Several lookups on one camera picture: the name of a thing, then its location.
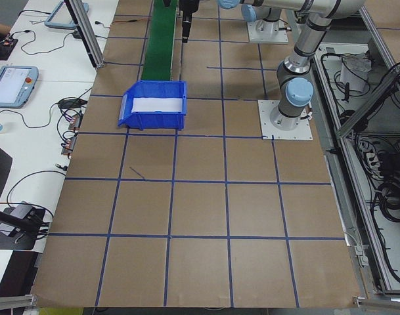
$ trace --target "black stand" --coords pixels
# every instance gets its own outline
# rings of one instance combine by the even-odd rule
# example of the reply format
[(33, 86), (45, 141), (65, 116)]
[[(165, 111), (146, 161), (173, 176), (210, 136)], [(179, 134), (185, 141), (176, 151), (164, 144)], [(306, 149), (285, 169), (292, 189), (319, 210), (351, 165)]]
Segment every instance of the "black stand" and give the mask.
[[(10, 214), (14, 208), (6, 208), (4, 213)], [(43, 217), (45, 216), (44, 209), (35, 209), (32, 208), (34, 212), (34, 220), (30, 219), (22, 219), (23, 223), (25, 224), (32, 224), (37, 226), (38, 228), (41, 227)], [(21, 251), (28, 251), (33, 249), (36, 242), (36, 233), (21, 233), (17, 232), (14, 236), (7, 236), (4, 233), (0, 232), (0, 249), (12, 249), (12, 250), (21, 250)]]

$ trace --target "metal frame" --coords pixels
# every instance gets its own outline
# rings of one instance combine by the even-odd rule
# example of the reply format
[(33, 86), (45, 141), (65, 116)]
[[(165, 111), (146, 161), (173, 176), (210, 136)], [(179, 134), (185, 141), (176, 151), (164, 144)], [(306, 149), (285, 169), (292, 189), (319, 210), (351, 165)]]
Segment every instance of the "metal frame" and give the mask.
[(279, 100), (258, 100), (259, 119), (261, 121), (261, 134), (263, 139), (275, 140), (312, 140), (311, 127), (308, 119), (301, 119), (295, 129), (290, 131), (280, 130), (273, 125), (270, 119), (271, 111), (278, 106)]
[(400, 302), (391, 300), (369, 300), (362, 297), (357, 297), (355, 299), (355, 303), (362, 310), (387, 310), (389, 312), (400, 312)]
[(279, 21), (279, 29), (273, 33), (268, 33), (265, 30), (262, 32), (257, 31), (257, 24), (259, 21), (248, 22), (248, 36), (251, 43), (268, 43), (268, 44), (279, 44), (287, 45), (289, 44), (289, 39), (285, 30), (280, 30), (284, 27), (284, 23)]
[(82, 0), (64, 0), (77, 31), (81, 35), (86, 52), (94, 68), (104, 67), (102, 51), (96, 39), (96, 35), (90, 25), (89, 17), (83, 6)]
[(35, 295), (24, 295), (22, 297), (0, 297), (0, 310), (35, 306), (36, 301), (37, 297)]
[(315, 65), (321, 74), (321, 85), (325, 92), (325, 97), (328, 101), (328, 105), (330, 107), (330, 111), (332, 113), (331, 117), (334, 122), (334, 136), (336, 141), (339, 144), (339, 147), (342, 149), (342, 154), (344, 157), (344, 162), (346, 164), (346, 172), (348, 173), (348, 178), (351, 181), (351, 185), (353, 187), (353, 192), (355, 194), (355, 199), (359, 205), (359, 209), (361, 210), (361, 214), (363, 216), (363, 222), (365, 224), (365, 232), (367, 233), (368, 240), (370, 242), (371, 248), (374, 252), (375, 261), (373, 262), (373, 267), (377, 268), (380, 276), (380, 285), (382, 286), (382, 291), (386, 295), (397, 295), (398, 288), (393, 289), (394, 285), (390, 280), (389, 270), (387, 268), (387, 264), (385, 258), (382, 253), (382, 247), (378, 240), (378, 235), (376, 233), (374, 223), (372, 221), (372, 217), (368, 208), (367, 198), (365, 198), (365, 188), (362, 186), (362, 183), (359, 180), (359, 168), (355, 167), (355, 158), (354, 151), (349, 147), (349, 143), (346, 137), (352, 132), (355, 124), (358, 123), (362, 117), (364, 117), (367, 112), (373, 107), (374, 102), (379, 98), (379, 96), (384, 92), (385, 86), (388, 85), (389, 82), (393, 79), (395, 72), (391, 73), (384, 80), (385, 84), (378, 87), (376, 92), (372, 94), (366, 102), (361, 104), (361, 107), (356, 110), (356, 112), (344, 123), (342, 126), (340, 125), (340, 120), (338, 119), (334, 105), (334, 99), (332, 98), (332, 94), (329, 92), (328, 83), (326, 82), (325, 76), (322, 72), (322, 68), (320, 65), (321, 61), (316, 58)]

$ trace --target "electrical wires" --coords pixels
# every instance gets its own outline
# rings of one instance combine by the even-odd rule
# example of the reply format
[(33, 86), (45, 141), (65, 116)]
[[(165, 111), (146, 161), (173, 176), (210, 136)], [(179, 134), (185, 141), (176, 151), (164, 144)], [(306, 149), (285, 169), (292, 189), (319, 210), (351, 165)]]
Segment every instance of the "electrical wires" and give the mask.
[(400, 277), (392, 267), (388, 256), (385, 237), (376, 220), (376, 212), (379, 210), (385, 219), (400, 223), (400, 182), (397, 178), (381, 172), (381, 162), (378, 159), (382, 154), (400, 153), (400, 139), (392, 142), (384, 136), (361, 136), (359, 133), (355, 133), (350, 140), (353, 142), (357, 159), (370, 186), (370, 215), (380, 241), (384, 260), (390, 274), (400, 283)]
[(81, 121), (83, 119), (83, 112), (81, 111), (81, 107), (83, 107), (83, 105), (86, 103), (86, 101), (84, 101), (82, 99), (82, 97), (87, 94), (90, 90), (87, 89), (84, 93), (82, 93), (81, 95), (79, 95), (78, 97), (67, 97), (67, 98), (63, 98), (61, 100), (58, 101), (58, 109), (61, 112), (61, 116), (58, 119), (57, 123), (56, 123), (56, 131), (59, 135), (59, 137), (61, 138), (61, 146), (63, 149), (66, 149), (68, 151), (67, 156), (70, 159), (70, 153), (73, 151), (72, 148), (69, 147), (69, 142), (71, 139), (77, 137), (78, 132), (75, 129), (68, 129), (64, 132), (61, 133), (60, 131), (60, 122), (62, 119), (65, 119), (68, 123), (73, 122), (73, 120), (75, 120), (76, 116), (78, 117), (78, 119)]
[(57, 104), (58, 104), (58, 103), (54, 103), (54, 104), (51, 105), (51, 107), (49, 108), (49, 120), (48, 120), (48, 122), (45, 123), (45, 124), (43, 124), (43, 125), (40, 125), (40, 126), (30, 126), (30, 125), (27, 124), (26, 121), (24, 120), (23, 114), (21, 114), (21, 113), (19, 113), (19, 112), (15, 112), (14, 110), (1, 110), (1, 111), (0, 111), (0, 114), (1, 114), (1, 113), (4, 113), (4, 112), (9, 112), (9, 113), (14, 113), (14, 114), (19, 115), (19, 116), (22, 118), (23, 124), (26, 126), (26, 128), (29, 128), (29, 129), (45, 128), (45, 127), (49, 126), (49, 124), (51, 124), (51, 121), (52, 121), (52, 118), (53, 118), (52, 109), (53, 109), (54, 106), (56, 106)]
[(369, 81), (368, 81), (367, 79), (365, 79), (365, 78), (363, 78), (363, 77), (357, 75), (357, 74), (356, 74), (354, 71), (352, 71), (352, 70), (347, 66), (347, 64), (344, 62), (343, 59), (344, 59), (345, 57), (347, 57), (347, 56), (352, 56), (352, 55), (350, 55), (350, 54), (335, 54), (335, 53), (333, 53), (333, 52), (327, 52), (327, 53), (323, 54), (323, 55), (321, 56), (321, 66), (322, 66), (322, 70), (323, 70), (323, 72), (324, 72), (324, 75), (325, 75), (325, 78), (326, 78), (326, 82), (328, 83), (328, 87), (329, 87), (329, 89), (330, 89), (330, 92), (331, 92), (331, 95), (332, 95), (332, 99), (334, 100), (334, 103), (335, 103), (335, 105), (336, 105), (336, 112), (337, 112), (337, 115), (340, 117), (340, 109), (342, 110), (342, 112), (345, 112), (346, 110), (345, 110), (344, 106), (343, 106), (342, 104), (340, 104), (340, 102), (339, 102), (339, 100), (337, 99), (337, 96), (335, 95), (335, 92), (334, 92), (334, 90), (333, 90), (333, 88), (332, 88), (330, 76), (329, 76), (329, 74), (328, 74), (328, 70), (326, 69), (326, 66), (325, 66), (325, 63), (324, 63), (325, 58), (328, 57), (328, 56), (335, 56), (335, 57), (338, 57), (338, 58), (340, 59), (341, 63), (342, 63), (342, 66), (344, 66), (344, 67), (348, 70), (348, 72), (350, 72), (352, 75), (354, 75), (355, 77), (357, 77), (358, 79), (360, 79), (360, 80), (362, 80), (362, 81), (364, 81), (364, 82), (366, 83), (365, 86), (367, 87), (367, 89), (366, 89), (366, 91), (363, 92), (363, 93), (360, 93), (360, 91), (355, 91), (355, 90), (349, 90), (349, 91), (347, 91), (346, 85), (345, 85), (344, 83), (338, 81), (339, 77), (341, 76), (341, 71), (337, 71), (337, 72), (333, 75), (333, 81), (334, 81), (334, 84), (335, 84), (336, 88), (337, 88), (340, 92), (342, 92), (342, 93), (344, 94), (344, 96), (345, 96), (344, 99), (343, 99), (344, 101), (347, 102), (349, 96), (352, 96), (352, 97), (362, 97), (362, 96), (367, 95), (367, 94), (370, 92), (370, 90), (371, 90), (371, 86), (370, 86), (370, 83), (369, 83)]
[[(14, 184), (14, 185), (12, 186), (12, 188), (11, 188), (11, 189), (9, 190), (9, 192), (7, 193), (6, 202), (0, 202), (0, 204), (5, 204), (5, 205), (8, 205), (9, 207), (13, 207), (13, 205), (30, 205), (30, 206), (32, 206), (33, 208), (37, 209), (37, 210), (38, 210), (38, 209), (41, 209), (41, 210), (44, 210), (44, 211), (48, 212), (48, 213), (50, 214), (51, 218), (53, 219), (53, 218), (54, 218), (54, 214), (52, 213), (52, 211), (50, 211), (49, 209), (47, 209), (47, 208), (44, 207), (44, 206), (37, 205), (37, 204), (34, 204), (34, 203), (12, 202), (12, 201), (11, 201), (11, 195), (12, 195), (14, 189), (16, 189), (17, 186), (18, 186), (21, 182), (23, 182), (25, 179), (27, 179), (27, 178), (29, 178), (29, 177), (32, 177), (32, 176), (34, 176), (34, 175), (38, 175), (38, 174), (41, 174), (41, 173), (56, 173), (56, 174), (60, 174), (60, 175), (65, 176), (65, 173), (63, 173), (63, 172), (60, 172), (60, 171), (52, 171), (52, 170), (36, 171), (36, 172), (30, 173), (30, 174), (28, 174), (28, 175), (22, 177), (19, 181), (16, 182), (16, 184)], [(44, 222), (44, 221), (43, 221), (43, 218), (39, 218), (36, 214), (30, 214), (30, 215), (28, 215), (28, 218), (31, 219), (31, 220), (33, 220), (36, 224), (40, 225), (41, 227), (45, 227), (45, 229), (42, 229), (42, 230), (40, 230), (40, 231), (38, 231), (38, 232), (36, 232), (36, 233), (30, 233), (30, 232), (26, 232), (26, 231), (20, 231), (20, 232), (23, 233), (23, 234), (25, 234), (25, 235), (27, 235), (28, 237), (30, 237), (30, 238), (32, 238), (32, 239), (34, 239), (34, 240), (41, 240), (42, 238), (46, 238), (46, 237), (48, 236), (49, 222)], [(16, 239), (16, 242), (19, 242), (20, 238), (21, 238), (21, 236), (19, 236), (19, 237)]]
[(37, 12), (37, 13), (43, 13), (43, 14), (51, 14), (51, 12), (44, 12), (44, 11), (39, 11), (39, 10), (21, 10), (18, 13), (17, 17), (19, 17), (23, 12)]
[(49, 51), (28, 52), (28, 51), (25, 51), (25, 50), (24, 50), (24, 47), (27, 46), (27, 45), (29, 45), (30, 43), (33, 43), (34, 41), (36, 41), (36, 33), (35, 33), (34, 31), (32, 31), (32, 30), (16, 31), (16, 32), (14, 32), (14, 33), (11, 34), (11, 37), (13, 38), (13, 35), (18, 34), (18, 33), (32, 33), (32, 34), (33, 34), (33, 39), (30, 40), (30, 41), (28, 41), (27, 43), (24, 43), (24, 44), (20, 47), (20, 49), (23, 51), (23, 53), (25, 53), (25, 54), (27, 54), (27, 55), (29, 55), (29, 56), (34, 56), (34, 55), (36, 55), (36, 54), (48, 54), (48, 53), (51, 53), (51, 52), (53, 52), (53, 51), (59, 50), (59, 49), (63, 48), (63, 47), (66, 45), (66, 38), (67, 38), (69, 35), (72, 35), (72, 34), (73, 34), (72, 32), (71, 32), (71, 33), (67, 33), (67, 34), (64, 36), (63, 40), (62, 40), (62, 45), (59, 46), (59, 47), (53, 48), (53, 49), (51, 49), (51, 50), (49, 50)]

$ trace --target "blue tape grid line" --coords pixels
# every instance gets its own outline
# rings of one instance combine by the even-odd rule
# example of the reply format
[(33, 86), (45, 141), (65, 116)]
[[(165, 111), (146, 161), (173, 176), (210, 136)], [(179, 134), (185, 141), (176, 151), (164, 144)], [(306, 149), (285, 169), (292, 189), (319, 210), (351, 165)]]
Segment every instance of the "blue tape grid line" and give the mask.
[(234, 307), (233, 299), (233, 278), (232, 278), (232, 253), (231, 253), (231, 227), (229, 220), (229, 192), (227, 185), (227, 147), (226, 147), (226, 119), (225, 119), (225, 100), (224, 100), (224, 86), (223, 86), (223, 57), (221, 53), (221, 20), (220, 8), (217, 8), (218, 13), (218, 30), (219, 30), (219, 65), (220, 65), (220, 89), (221, 89), (221, 111), (223, 118), (223, 160), (225, 164), (225, 201), (226, 201), (226, 229), (227, 229), (227, 261), (229, 264), (229, 297), (231, 300), (231, 307)]
[(331, 186), (329, 182), (254, 182), (254, 181), (231, 181), (231, 180), (189, 180), (189, 179), (142, 179), (142, 178), (107, 178), (107, 177), (66, 177), (65, 180), (109, 180), (121, 182), (185, 182), (195, 184), (251, 184), (251, 185), (300, 185), (300, 186)]
[(264, 95), (265, 95), (265, 99), (267, 100), (268, 96), (267, 96), (267, 88), (265, 86), (265, 75), (264, 75), (263, 59), (262, 59), (262, 53), (261, 53), (261, 45), (258, 44), (257, 46), (258, 46), (259, 64), (261, 66), (260, 71), (261, 71), (261, 76), (263, 78)]
[[(260, 62), (262, 63), (262, 60), (261, 60), (261, 49), (259, 50), (259, 57), (260, 57)], [(251, 70), (251, 71), (261, 71), (261, 72), (264, 72), (264, 71), (272, 71), (272, 72), (275, 72), (275, 71), (277, 71), (277, 69), (274, 69), (274, 68), (263, 68), (262, 67), (262, 65), (261, 65), (261, 68), (249, 68), (249, 67), (213, 67), (213, 66), (207, 66), (207, 69), (224, 69), (224, 70)]]
[(77, 238), (167, 238), (200, 240), (282, 240), (282, 241), (344, 241), (344, 238), (320, 236), (225, 236), (225, 235), (169, 235), (169, 234), (119, 234), (119, 233), (66, 233), (50, 232), (50, 236)]
[(173, 165), (172, 165), (172, 181), (171, 181), (171, 195), (170, 195), (170, 205), (169, 205), (169, 219), (167, 222), (167, 243), (166, 243), (166, 265), (165, 265), (165, 287), (164, 287), (164, 297), (163, 306), (167, 305), (167, 287), (169, 280), (169, 256), (171, 247), (171, 229), (172, 229), (172, 211), (173, 211), (173, 193), (175, 191), (175, 170), (176, 170), (176, 152), (178, 145), (178, 137), (175, 137), (175, 142), (173, 144)]
[[(152, 8), (153, 8), (153, 1), (151, 1), (151, 3), (150, 3), (150, 14), (152, 12)], [(145, 35), (144, 35), (145, 37), (147, 37), (147, 31), (148, 31), (149, 23), (150, 23), (150, 20), (147, 21), (146, 32), (145, 32)], [(144, 55), (145, 47), (146, 47), (146, 39), (144, 39), (144, 42), (143, 42), (143, 48), (142, 48), (141, 55), (140, 55), (140, 62), (139, 62), (139, 69), (138, 69), (138, 72), (137, 72), (137, 78), (140, 77), (140, 72), (141, 72), (141, 66), (140, 65), (142, 64), (142, 61), (143, 61), (143, 55)], [(110, 216), (110, 220), (109, 220), (108, 234), (111, 234), (111, 232), (112, 232), (112, 225), (113, 225), (113, 222), (114, 222), (116, 203), (117, 203), (117, 200), (118, 200), (118, 192), (120, 191), (120, 183), (121, 183), (120, 179), (121, 179), (121, 176), (122, 176), (123, 165), (124, 165), (124, 161), (125, 161), (125, 153), (127, 151), (128, 138), (129, 138), (129, 135), (126, 135), (125, 136), (125, 143), (124, 143), (124, 146), (123, 146), (122, 157), (121, 157), (120, 172), (119, 172), (118, 180), (117, 180), (117, 183), (116, 183), (116, 191), (115, 191), (115, 196), (114, 196), (114, 203), (113, 203), (113, 206), (112, 206), (112, 212), (111, 212), (111, 216)], [(106, 237), (104, 255), (103, 255), (103, 261), (102, 261), (102, 268), (100, 270), (99, 284), (98, 284), (98, 288), (97, 288), (95, 306), (99, 305), (100, 293), (102, 291), (103, 276), (104, 276), (104, 271), (105, 271), (105, 268), (106, 268), (106, 260), (108, 258), (109, 241), (110, 241), (110, 236), (107, 236)]]
[(277, 186), (278, 186), (278, 195), (280, 197), (280, 208), (281, 208), (282, 218), (283, 218), (284, 234), (286, 236), (287, 255), (288, 255), (288, 260), (289, 260), (290, 273), (292, 275), (292, 285), (293, 285), (294, 299), (295, 299), (295, 302), (296, 302), (296, 307), (300, 307), (299, 297), (298, 297), (298, 289), (296, 287), (296, 279), (294, 277), (294, 268), (293, 268), (293, 262), (292, 262), (292, 252), (290, 250), (290, 242), (289, 242), (287, 223), (286, 223), (286, 213), (284, 212), (283, 196), (282, 196), (282, 190), (281, 190), (281, 185), (280, 185), (280, 175), (278, 173), (277, 154), (276, 154), (274, 138), (271, 139), (271, 146), (273, 148), (273, 154), (274, 154), (274, 164), (275, 164), (276, 178), (277, 178), (277, 183), (278, 183), (277, 184)]

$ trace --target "white table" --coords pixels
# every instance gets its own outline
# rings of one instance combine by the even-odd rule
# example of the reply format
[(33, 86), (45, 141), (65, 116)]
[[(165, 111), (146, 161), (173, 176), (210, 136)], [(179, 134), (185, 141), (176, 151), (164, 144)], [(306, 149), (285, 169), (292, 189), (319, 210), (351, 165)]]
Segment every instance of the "white table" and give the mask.
[[(109, 29), (96, 25), (101, 21), (106, 26), (113, 19), (118, 0), (85, 0), (89, 4), (89, 19), (97, 35), (107, 37)], [(29, 0), (26, 9), (52, 11), (58, 0)], [(55, 30), (47, 28), (43, 23), (32, 24), (30, 21), (39, 21), (46, 18), (45, 14), (24, 12), (20, 15), (12, 32), (33, 30), (36, 33), (36, 42), (25, 47), (27, 51), (48, 51), (60, 46), (69, 30)], [(8, 61), (0, 61), (0, 68), (5, 65), (36, 66), (39, 69), (39, 78), (29, 101), (20, 109), (13, 109), (24, 115), (26, 122), (31, 125), (43, 125), (49, 120), (49, 108), (64, 97), (77, 97), (91, 88), (96, 71), (92, 67), (89, 57), (79, 39), (71, 35), (66, 39), (64, 48), (48, 54), (28, 56), (20, 50), (25, 42), (33, 39), (32, 33), (16, 34), (18, 45), (13, 50)], [(104, 49), (105, 39), (99, 39), (100, 48)], [(12, 169), (7, 180), (0, 202), (6, 200), (7, 193), (22, 177), (43, 170), (60, 171), (55, 164), (68, 165), (69, 159), (61, 155), (62, 142), (56, 123), (60, 111), (55, 106), (52, 110), (51, 124), (42, 129), (28, 129), (22, 123), (21, 117), (13, 113), (0, 114), (3, 131), (0, 133), (0, 148), (12, 158)], [(62, 119), (60, 130), (65, 131), (68, 123)], [(34, 175), (20, 183), (11, 195), (12, 202), (22, 200), (42, 205), (53, 213), (58, 203), (64, 177), (56, 173), (42, 173)], [(46, 213), (44, 221), (51, 221), (50, 214)], [(36, 242), (34, 251), (43, 252), (45, 239)], [(12, 251), (0, 250), (0, 282), (11, 257)]]

